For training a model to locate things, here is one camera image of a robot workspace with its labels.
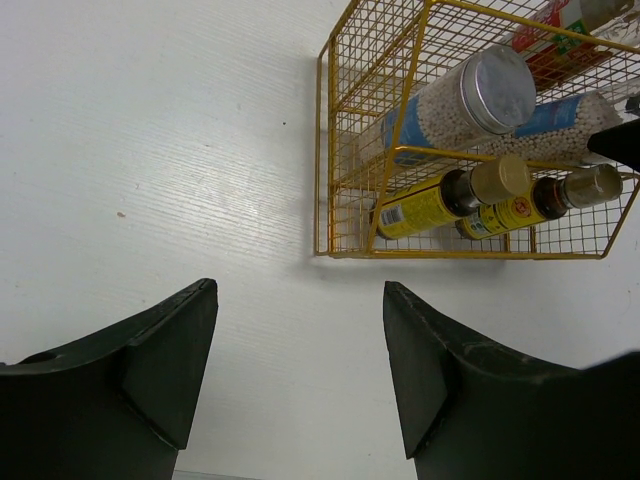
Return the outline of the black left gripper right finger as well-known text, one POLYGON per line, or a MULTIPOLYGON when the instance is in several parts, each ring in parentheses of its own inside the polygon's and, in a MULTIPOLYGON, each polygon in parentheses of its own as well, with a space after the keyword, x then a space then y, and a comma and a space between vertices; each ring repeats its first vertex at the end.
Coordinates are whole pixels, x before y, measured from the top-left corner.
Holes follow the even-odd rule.
POLYGON ((383 324, 421 479, 635 479, 639 355, 576 369, 524 354, 387 282, 383 324))

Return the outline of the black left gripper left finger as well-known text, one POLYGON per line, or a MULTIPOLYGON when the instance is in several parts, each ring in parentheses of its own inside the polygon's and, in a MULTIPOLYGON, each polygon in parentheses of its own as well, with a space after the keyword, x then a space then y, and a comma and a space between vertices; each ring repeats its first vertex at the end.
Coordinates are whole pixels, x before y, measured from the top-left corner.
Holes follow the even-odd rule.
POLYGON ((170 479, 218 313, 200 279, 159 304, 1 366, 4 479, 170 479))

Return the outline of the white bead jar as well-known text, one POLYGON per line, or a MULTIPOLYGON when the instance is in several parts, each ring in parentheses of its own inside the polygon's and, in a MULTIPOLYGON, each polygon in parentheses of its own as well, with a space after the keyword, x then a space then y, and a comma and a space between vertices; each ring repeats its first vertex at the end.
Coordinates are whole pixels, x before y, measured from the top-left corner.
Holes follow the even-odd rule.
POLYGON ((601 93, 574 95, 537 106, 528 123, 481 145, 478 152, 577 166, 589 156, 587 143, 592 135, 621 123, 620 114, 601 93))
POLYGON ((357 143, 362 163, 382 158, 396 127, 400 146, 462 151, 514 132, 533 115, 536 87, 525 60, 503 45, 476 53, 375 120, 357 143))

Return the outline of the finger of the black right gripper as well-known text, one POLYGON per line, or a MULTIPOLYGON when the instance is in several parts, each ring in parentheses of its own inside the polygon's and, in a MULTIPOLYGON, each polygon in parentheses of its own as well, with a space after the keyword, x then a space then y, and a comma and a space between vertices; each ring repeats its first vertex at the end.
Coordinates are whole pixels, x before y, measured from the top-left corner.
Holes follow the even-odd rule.
POLYGON ((593 134, 587 148, 590 152, 621 163, 632 170, 640 163, 640 119, 593 134))

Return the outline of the red label sauce bottle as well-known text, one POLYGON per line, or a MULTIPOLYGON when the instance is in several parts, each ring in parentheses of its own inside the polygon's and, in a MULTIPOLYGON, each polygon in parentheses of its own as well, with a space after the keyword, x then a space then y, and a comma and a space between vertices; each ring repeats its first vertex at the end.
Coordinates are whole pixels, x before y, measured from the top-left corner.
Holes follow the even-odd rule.
POLYGON ((520 24, 501 42, 525 59, 538 92, 587 73, 614 56, 614 49, 577 35, 639 45, 637 1, 549 1, 530 20, 556 30, 520 24))

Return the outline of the yellow label bottle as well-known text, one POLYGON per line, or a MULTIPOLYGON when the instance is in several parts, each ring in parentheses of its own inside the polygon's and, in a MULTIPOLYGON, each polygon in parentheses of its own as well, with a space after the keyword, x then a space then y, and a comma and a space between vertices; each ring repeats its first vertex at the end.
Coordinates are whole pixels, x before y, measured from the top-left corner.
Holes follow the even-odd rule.
POLYGON ((541 177, 529 190, 495 205, 483 205, 455 223, 465 239, 484 240, 558 220, 572 209, 586 209, 620 197, 623 180, 611 165, 574 171, 563 178, 541 177))
POLYGON ((526 162, 509 154, 469 170, 453 169, 376 201, 369 224, 377 236, 397 240, 452 224, 482 206, 525 193, 530 184, 526 162))

